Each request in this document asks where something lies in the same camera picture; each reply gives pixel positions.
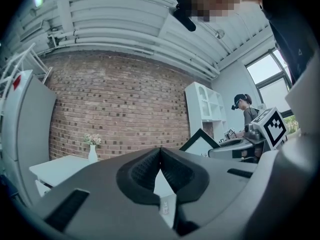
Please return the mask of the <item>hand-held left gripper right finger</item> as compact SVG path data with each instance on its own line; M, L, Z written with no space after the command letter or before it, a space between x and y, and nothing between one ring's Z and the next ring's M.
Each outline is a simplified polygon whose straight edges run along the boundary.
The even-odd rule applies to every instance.
M256 164L161 148L160 171L175 196L172 229L185 236L222 213L248 184Z

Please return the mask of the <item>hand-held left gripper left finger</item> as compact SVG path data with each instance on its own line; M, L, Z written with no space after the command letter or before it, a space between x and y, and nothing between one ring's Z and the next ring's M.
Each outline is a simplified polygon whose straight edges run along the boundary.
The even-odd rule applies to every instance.
M53 187L35 206L49 240L177 240L154 194L160 149L95 162Z

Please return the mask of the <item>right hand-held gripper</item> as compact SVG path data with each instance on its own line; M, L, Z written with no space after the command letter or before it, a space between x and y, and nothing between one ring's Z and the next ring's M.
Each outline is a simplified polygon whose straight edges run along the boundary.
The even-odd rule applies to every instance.
M258 116L244 127L244 137L254 145L266 142L270 150L275 150L286 138L287 126L276 107L260 110ZM252 143L243 143L245 138L233 138L221 142L224 147L214 148L208 152L213 159L241 161L242 151L253 148Z

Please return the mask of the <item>black framed picture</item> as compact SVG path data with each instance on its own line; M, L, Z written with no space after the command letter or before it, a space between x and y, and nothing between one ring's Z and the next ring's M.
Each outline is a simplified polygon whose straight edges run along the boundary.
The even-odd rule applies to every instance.
M210 151L218 148L220 145L200 128L179 150L210 158Z

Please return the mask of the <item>white vase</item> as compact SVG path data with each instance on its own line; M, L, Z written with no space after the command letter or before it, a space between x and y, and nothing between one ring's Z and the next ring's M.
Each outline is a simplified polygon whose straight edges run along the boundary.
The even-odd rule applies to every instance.
M88 161L92 163L96 163L98 161L98 155L96 153L96 146L90 145L90 150L88 154Z

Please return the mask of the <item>pink flower bouquet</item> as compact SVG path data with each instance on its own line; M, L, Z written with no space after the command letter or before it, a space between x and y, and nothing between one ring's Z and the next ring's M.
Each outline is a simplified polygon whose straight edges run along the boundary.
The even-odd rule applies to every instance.
M101 138L98 134L86 134L84 142L91 146L99 146L101 144Z

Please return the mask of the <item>white shelf cabinet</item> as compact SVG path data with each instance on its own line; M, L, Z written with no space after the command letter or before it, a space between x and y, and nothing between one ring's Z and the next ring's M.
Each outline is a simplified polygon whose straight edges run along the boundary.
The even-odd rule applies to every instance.
M228 131L225 106L220 93L198 82L185 88L190 135L199 129L208 130L208 135L221 142Z

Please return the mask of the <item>window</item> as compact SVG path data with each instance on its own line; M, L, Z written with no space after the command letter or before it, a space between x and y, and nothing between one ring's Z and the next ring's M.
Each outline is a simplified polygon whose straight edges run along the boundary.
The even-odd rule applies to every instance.
M292 78L281 53L270 49L247 64L246 68L255 83L261 102L267 108L276 107L285 121L288 133L295 133L299 124L285 99L293 86Z

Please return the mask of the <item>white refrigerator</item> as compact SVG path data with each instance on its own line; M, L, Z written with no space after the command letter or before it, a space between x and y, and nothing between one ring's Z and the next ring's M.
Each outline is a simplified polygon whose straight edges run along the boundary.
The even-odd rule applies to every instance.
M49 161L49 135L57 95L33 74L20 72L10 86L1 127L4 174L22 202L32 207L41 196L30 167Z

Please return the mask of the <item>white ladder rack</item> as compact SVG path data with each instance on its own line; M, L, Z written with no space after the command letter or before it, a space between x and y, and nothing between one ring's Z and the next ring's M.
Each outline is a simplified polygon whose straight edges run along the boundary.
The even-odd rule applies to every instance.
M13 54L5 62L0 62L0 116L4 115L4 107L8 97L10 86L19 73L32 71L43 84L52 71L47 67L35 51L36 43L33 42L25 50Z

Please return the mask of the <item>person's black printed t-shirt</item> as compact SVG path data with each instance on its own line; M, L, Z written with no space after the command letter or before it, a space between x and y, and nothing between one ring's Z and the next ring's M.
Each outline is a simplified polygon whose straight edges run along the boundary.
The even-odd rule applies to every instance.
M287 0L262 0L261 9L294 85L315 54L311 28L300 11Z

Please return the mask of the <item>white ceiling pipe bundle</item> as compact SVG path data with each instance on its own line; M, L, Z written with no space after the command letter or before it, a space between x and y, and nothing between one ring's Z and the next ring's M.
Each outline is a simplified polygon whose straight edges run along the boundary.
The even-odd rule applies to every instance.
M59 40L57 48L101 46L130 50L149 56L158 56L174 63L184 63L202 77L214 79L220 72L213 62L207 62L196 53L171 41L139 31L100 27L70 32L56 31L50 35Z

